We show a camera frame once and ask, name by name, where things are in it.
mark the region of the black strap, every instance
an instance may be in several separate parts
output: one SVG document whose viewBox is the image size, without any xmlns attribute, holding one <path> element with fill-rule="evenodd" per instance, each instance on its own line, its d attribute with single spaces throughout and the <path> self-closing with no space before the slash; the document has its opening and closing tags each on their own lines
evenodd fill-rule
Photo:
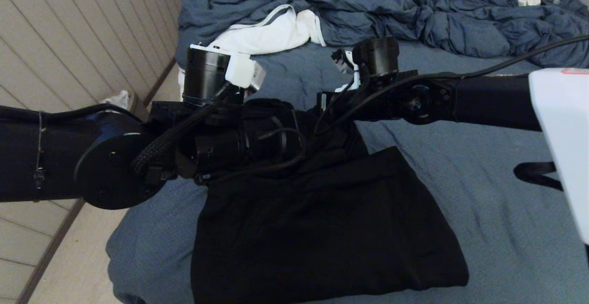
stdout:
<svg viewBox="0 0 589 304">
<path fill-rule="evenodd" d="M 532 184 L 543 185 L 544 187 L 550 187 L 563 191 L 562 183 L 553 178 L 545 176 L 556 172 L 556 166 L 554 163 L 522 163 L 514 168 L 514 174 L 516 178 Z"/>
</svg>

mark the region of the white paneled wall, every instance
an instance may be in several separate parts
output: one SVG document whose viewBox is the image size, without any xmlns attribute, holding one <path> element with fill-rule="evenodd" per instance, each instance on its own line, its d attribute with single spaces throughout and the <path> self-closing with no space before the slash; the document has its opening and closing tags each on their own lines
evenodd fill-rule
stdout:
<svg viewBox="0 0 589 304">
<path fill-rule="evenodd" d="M 173 60 L 181 0 L 0 0 L 0 105 L 145 98 Z M 14 303 L 74 201 L 0 203 L 0 304 Z"/>
</svg>

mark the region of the red marking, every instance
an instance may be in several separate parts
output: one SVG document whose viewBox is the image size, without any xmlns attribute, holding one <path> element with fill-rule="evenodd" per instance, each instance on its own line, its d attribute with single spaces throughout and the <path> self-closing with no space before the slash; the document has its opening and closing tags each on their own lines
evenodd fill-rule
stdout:
<svg viewBox="0 0 589 304">
<path fill-rule="evenodd" d="M 589 75 L 589 69 L 563 69 L 563 74 L 583 74 Z"/>
</svg>

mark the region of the black cloth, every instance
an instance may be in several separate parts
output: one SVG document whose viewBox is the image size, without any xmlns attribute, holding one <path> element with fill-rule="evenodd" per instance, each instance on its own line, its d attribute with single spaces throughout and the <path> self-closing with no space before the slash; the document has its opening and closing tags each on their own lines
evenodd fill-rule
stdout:
<svg viewBox="0 0 589 304">
<path fill-rule="evenodd" d="M 191 263 L 195 303 L 289 304 L 466 285 L 454 232 L 398 149 L 362 157 L 360 145 L 344 149 L 355 151 L 349 161 L 305 174 L 211 185 Z"/>
</svg>

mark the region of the wire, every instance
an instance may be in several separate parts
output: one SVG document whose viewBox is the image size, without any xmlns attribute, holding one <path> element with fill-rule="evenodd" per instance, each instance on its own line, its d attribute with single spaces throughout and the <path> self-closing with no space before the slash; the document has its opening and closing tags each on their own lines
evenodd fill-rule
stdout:
<svg viewBox="0 0 589 304">
<path fill-rule="evenodd" d="M 293 166 L 296 163 L 299 163 L 299 161 L 303 160 L 305 158 L 305 155 L 307 154 L 307 139 L 303 135 L 303 133 L 299 132 L 298 130 L 296 130 L 294 128 L 278 128 L 277 130 L 273 130 L 271 132 L 264 133 L 262 136 L 258 136 L 258 140 L 265 140 L 265 139 L 275 136 L 276 134 L 279 134 L 281 132 L 293 132 L 293 133 L 297 134 L 297 136 L 299 136 L 299 138 L 300 138 L 300 151 L 299 151 L 298 155 L 296 155 L 293 159 L 286 161 L 284 163 L 279 163 L 279 164 L 274 164 L 274 165 L 269 165 L 269 166 L 251 167 L 251 168 L 246 168 L 241 171 L 232 172 L 232 173 L 227 174 L 225 176 L 221 176 L 220 178 L 210 180 L 208 182 L 208 184 L 215 184 L 215 183 L 227 181 L 232 178 L 236 178 L 238 176 L 275 172 L 275 171 L 283 170 L 285 168 Z M 211 178 L 214 178 L 215 176 L 216 176 L 215 174 L 210 174 Z"/>
<path fill-rule="evenodd" d="M 155 157 L 164 153 L 173 144 L 179 141 L 187 132 L 194 126 L 203 122 L 209 115 L 217 109 L 217 105 L 221 100 L 225 99 L 231 92 L 233 86 L 230 82 L 226 82 L 213 97 L 217 99 L 216 105 L 205 105 L 191 114 L 188 118 L 166 130 L 162 135 L 151 142 L 133 161 L 131 162 L 131 170 L 137 176 L 144 176 L 149 162 Z"/>
<path fill-rule="evenodd" d="M 352 114 L 354 114 L 356 111 L 358 111 L 358 109 L 361 109 L 367 103 L 370 103 L 373 99 L 381 96 L 382 94 L 385 94 L 386 92 L 389 92 L 390 90 L 392 90 L 394 88 L 397 88 L 398 86 L 412 82 L 414 80 L 423 80 L 423 79 L 461 79 L 461 80 L 463 80 L 465 78 L 473 78 L 473 77 L 477 77 L 477 76 L 483 76 L 485 74 L 493 73 L 493 72 L 498 71 L 500 69 L 504 69 L 505 67 L 511 66 L 514 63 L 519 63 L 522 60 L 526 60 L 529 57 L 540 54 L 542 52 L 545 52 L 545 51 L 548 51 L 548 50 L 551 50 L 554 48 L 558 48 L 559 46 L 565 46 L 566 44 L 581 42 L 583 40 L 589 40 L 589 36 L 578 36 L 575 38 L 570 38 L 568 40 L 562 40 L 560 42 L 549 44 L 548 46 L 542 46 L 541 48 L 538 48 L 538 49 L 530 51 L 526 54 L 514 57 L 513 59 L 510 59 L 508 61 L 503 61 L 503 63 L 498 63 L 497 65 L 494 65 L 492 67 L 488 67 L 487 69 L 482 69 L 480 71 L 475 71 L 475 72 L 471 72 L 471 73 L 456 74 L 456 73 L 444 72 L 444 73 L 434 73 L 434 74 L 423 74 L 423 75 L 411 76 L 410 78 L 406 78 L 404 80 L 399 80 L 393 84 L 390 84 L 389 86 L 386 86 L 385 88 L 382 88 L 381 90 L 378 90 L 377 92 L 374 92 L 374 94 L 366 97 L 366 99 L 364 99 L 361 103 L 359 103 L 358 105 L 356 105 L 355 107 L 353 107 L 352 109 L 347 111 L 345 114 L 343 114 L 343 116 L 338 118 L 335 122 L 333 122 L 333 124 L 328 126 L 328 128 L 326 128 L 325 130 L 322 130 L 321 132 L 316 132 L 316 135 L 322 135 L 326 132 L 329 132 L 330 130 L 333 130 L 333 128 L 335 128 L 335 126 L 338 126 L 342 122 L 346 121 L 349 117 L 352 116 Z"/>
<path fill-rule="evenodd" d="M 561 40 L 560 42 L 548 44 L 547 46 L 542 46 L 540 48 L 537 48 L 536 50 L 527 52 L 525 54 L 519 55 L 519 56 L 514 57 L 512 59 L 509 59 L 508 61 L 503 61 L 503 63 L 498 63 L 497 65 L 492 66 L 492 67 L 489 67 L 488 69 L 482 69 L 480 71 L 467 73 L 467 74 L 465 74 L 464 76 L 461 76 L 461 77 L 463 77 L 463 78 L 473 78 L 473 77 L 476 77 L 476 76 L 482 76 L 482 75 L 486 75 L 486 74 L 489 74 L 489 73 L 493 73 L 493 72 L 498 71 L 500 69 L 504 69 L 507 66 L 511 66 L 514 63 L 519 63 L 522 60 L 526 60 L 529 57 L 535 56 L 537 54 L 541 54 L 542 52 L 546 52 L 548 50 L 551 50 L 551 49 L 554 49 L 554 48 L 558 48 L 559 46 L 566 46 L 566 44 L 581 42 L 583 40 L 589 40 L 589 35 L 587 35 L 587 36 L 577 36 L 577 37 L 574 37 L 574 38 L 569 38 L 568 40 Z"/>
<path fill-rule="evenodd" d="M 514 168 L 516 178 L 523 182 L 531 184 L 539 184 L 544 187 L 549 187 L 563 191 L 562 183 L 553 178 L 547 177 L 545 174 L 556 172 L 556 165 L 553 162 L 549 163 L 522 163 Z"/>
<path fill-rule="evenodd" d="M 81 117 L 85 117 L 87 115 L 96 114 L 103 111 L 114 111 L 120 114 L 124 114 L 127 117 L 132 118 L 137 122 L 142 122 L 141 119 L 137 118 L 133 113 L 123 109 L 122 107 L 118 107 L 111 103 L 99 103 L 96 105 L 92 105 L 89 107 L 84 107 L 82 109 L 75 109 L 74 111 L 67 111 L 67 112 L 59 112 L 59 113 L 45 113 L 41 112 L 43 115 L 43 119 L 48 122 L 53 121 L 67 121 L 73 120 Z M 38 122 L 39 121 L 39 112 L 40 111 L 31 111 L 29 109 L 17 109 L 15 107 L 8 107 L 8 106 L 0 106 L 0 118 L 10 119 L 10 120 L 17 120 L 17 121 L 28 121 L 28 122 Z"/>
</svg>

